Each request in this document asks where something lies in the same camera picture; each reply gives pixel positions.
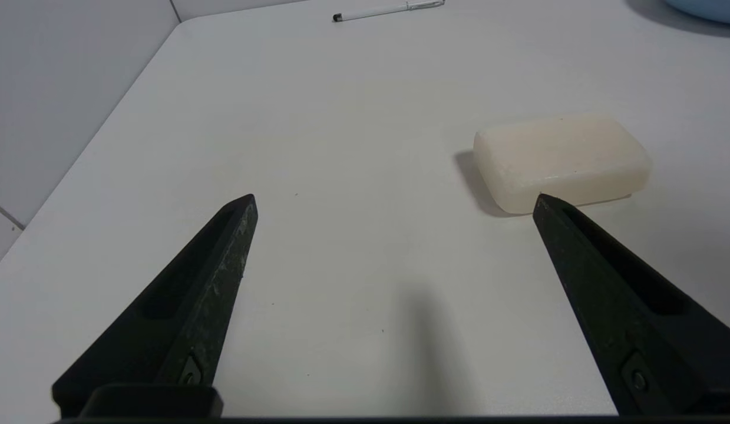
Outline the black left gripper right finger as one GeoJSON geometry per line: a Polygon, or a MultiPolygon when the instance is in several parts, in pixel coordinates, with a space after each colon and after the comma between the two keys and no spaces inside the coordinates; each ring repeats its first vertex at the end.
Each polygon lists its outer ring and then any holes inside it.
{"type": "Polygon", "coordinates": [[[533,220],[618,414],[730,417],[730,327],[574,205],[533,220]]]}

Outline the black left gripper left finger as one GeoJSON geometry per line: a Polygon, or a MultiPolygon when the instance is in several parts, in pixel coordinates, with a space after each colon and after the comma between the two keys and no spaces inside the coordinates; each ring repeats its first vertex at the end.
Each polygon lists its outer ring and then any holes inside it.
{"type": "Polygon", "coordinates": [[[217,365],[259,220],[230,201],[52,385],[61,419],[208,419],[217,365]]]}

